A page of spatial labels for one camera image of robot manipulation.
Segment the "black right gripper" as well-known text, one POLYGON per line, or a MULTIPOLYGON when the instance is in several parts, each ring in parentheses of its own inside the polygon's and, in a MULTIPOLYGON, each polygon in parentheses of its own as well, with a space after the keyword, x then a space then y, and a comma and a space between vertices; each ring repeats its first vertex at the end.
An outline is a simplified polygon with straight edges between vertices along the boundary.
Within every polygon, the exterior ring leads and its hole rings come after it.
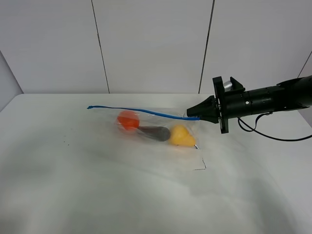
POLYGON ((201 103, 188 108, 186 113, 187 115, 199 115, 199 119, 211 123, 218 123, 220 124, 220 130, 222 134, 226 134, 229 132, 229 125, 227 116, 227 104, 226 104, 226 97, 241 94, 243 92, 225 92, 223 87, 223 80, 222 77, 215 77, 213 78, 214 84, 214 96, 209 96, 201 103))

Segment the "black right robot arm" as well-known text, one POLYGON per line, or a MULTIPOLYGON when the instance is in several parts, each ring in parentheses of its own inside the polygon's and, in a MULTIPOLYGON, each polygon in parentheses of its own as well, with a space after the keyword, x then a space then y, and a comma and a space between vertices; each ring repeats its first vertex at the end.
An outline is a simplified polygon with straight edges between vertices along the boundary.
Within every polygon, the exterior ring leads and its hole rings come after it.
POLYGON ((229 132, 228 120, 257 114, 306 109, 312 105, 312 77, 281 82, 275 86, 246 91, 233 77, 223 82, 213 78, 215 94, 187 109, 188 117, 220 124, 221 133, 229 132))

